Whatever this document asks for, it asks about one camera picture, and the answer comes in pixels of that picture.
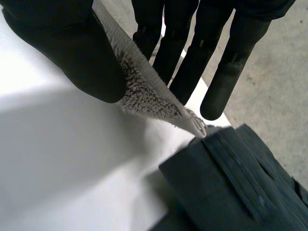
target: white surface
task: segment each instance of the white surface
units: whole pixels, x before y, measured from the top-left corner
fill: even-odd
[[[2,14],[0,70],[1,231],[145,231],[165,214],[148,175],[191,134],[77,90]]]

